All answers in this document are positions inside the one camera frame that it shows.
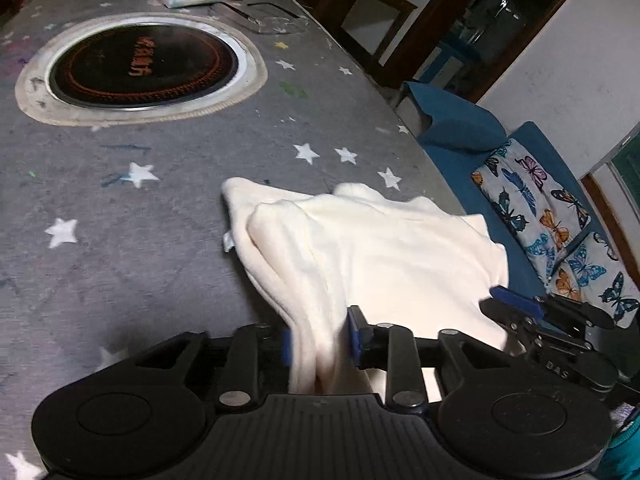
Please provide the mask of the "cream white sweatshirt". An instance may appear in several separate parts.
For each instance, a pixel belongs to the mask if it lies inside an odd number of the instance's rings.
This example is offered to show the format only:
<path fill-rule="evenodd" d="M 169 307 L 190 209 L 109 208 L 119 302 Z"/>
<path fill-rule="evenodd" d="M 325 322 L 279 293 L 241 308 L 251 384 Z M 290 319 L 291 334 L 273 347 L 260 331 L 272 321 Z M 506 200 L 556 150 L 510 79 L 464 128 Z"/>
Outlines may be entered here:
<path fill-rule="evenodd" d="M 381 373 L 350 362 L 352 306 L 418 337 L 453 328 L 506 346 L 480 302 L 508 284 L 508 257 L 480 214 L 447 214 L 423 196 L 388 200 L 362 183 L 306 195 L 231 178 L 222 195 L 248 278 L 290 329 L 292 393 L 383 391 Z"/>

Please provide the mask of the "butterfly print pillow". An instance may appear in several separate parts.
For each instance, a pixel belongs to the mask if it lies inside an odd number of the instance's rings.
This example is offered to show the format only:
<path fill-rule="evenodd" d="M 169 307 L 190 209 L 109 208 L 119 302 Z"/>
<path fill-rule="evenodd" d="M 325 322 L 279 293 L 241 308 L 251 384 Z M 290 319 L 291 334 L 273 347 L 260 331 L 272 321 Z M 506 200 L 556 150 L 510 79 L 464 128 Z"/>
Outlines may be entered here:
<path fill-rule="evenodd" d="M 584 204 L 520 142 L 493 150 L 471 178 L 547 284 L 570 243 L 589 226 Z"/>
<path fill-rule="evenodd" d="M 589 233 L 558 265 L 548 292 L 586 302 L 628 328 L 639 312 L 639 289 L 603 236 Z"/>

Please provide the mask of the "blue sofa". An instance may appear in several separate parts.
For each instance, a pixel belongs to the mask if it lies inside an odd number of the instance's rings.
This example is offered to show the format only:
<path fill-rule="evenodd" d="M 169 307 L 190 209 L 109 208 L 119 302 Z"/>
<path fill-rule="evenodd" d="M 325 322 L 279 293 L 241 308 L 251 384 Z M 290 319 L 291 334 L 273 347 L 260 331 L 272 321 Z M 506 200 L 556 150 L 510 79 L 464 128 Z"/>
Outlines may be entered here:
<path fill-rule="evenodd" d="M 495 148 L 501 148 L 511 139 L 502 125 L 488 110 L 430 84 L 405 82 L 397 99 L 398 103 L 404 103 L 402 106 L 407 105 L 408 110 L 418 115 L 418 119 L 409 118 L 409 112 L 401 112 L 400 104 L 396 105 L 397 115 L 416 136 L 420 147 L 430 156 L 463 209 L 468 214 L 482 214 L 491 238 L 506 248 L 509 288 L 525 297 L 542 296 L 544 284 L 525 257 L 524 249 L 499 218 L 497 209 L 482 195 L 477 184 L 472 183 L 472 170 L 480 168 L 480 163 L 488 159 Z M 551 169 L 552 177 L 559 177 L 560 184 L 566 184 L 567 191 L 586 206 L 591 222 L 586 234 L 578 237 L 578 242 L 595 232 L 600 236 L 600 242 L 608 243 L 605 229 L 594 215 L 582 187 L 541 130 L 533 122 L 526 122 L 513 136 L 526 148 L 532 148 L 534 158 L 542 162 L 544 168 Z M 597 338 L 598 342 L 601 343 L 600 350 L 608 351 L 621 373 L 629 377 L 638 373 L 639 329 L 636 322 L 632 322 L 631 328 L 623 330 L 621 335 L 602 336 Z"/>

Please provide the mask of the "round black induction cooktop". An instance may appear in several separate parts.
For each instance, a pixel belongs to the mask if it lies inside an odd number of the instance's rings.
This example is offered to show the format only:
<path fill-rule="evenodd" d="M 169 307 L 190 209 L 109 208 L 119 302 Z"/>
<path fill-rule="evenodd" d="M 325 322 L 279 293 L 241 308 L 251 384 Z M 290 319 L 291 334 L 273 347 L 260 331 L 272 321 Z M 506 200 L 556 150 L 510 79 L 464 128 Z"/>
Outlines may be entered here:
<path fill-rule="evenodd" d="M 126 13 L 76 24 L 28 61 L 17 106 L 52 126 L 107 127 L 200 117 L 238 104 L 268 79 L 239 30 L 180 13 Z"/>

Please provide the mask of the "dark wooden side table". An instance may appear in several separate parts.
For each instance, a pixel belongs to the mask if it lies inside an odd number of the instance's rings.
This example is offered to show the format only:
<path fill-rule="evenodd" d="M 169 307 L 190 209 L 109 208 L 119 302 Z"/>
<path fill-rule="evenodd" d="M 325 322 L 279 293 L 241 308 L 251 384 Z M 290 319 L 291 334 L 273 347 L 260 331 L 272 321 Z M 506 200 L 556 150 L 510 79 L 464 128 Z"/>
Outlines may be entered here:
<path fill-rule="evenodd" d="M 360 65 L 382 56 L 416 10 L 409 0 L 297 0 Z"/>

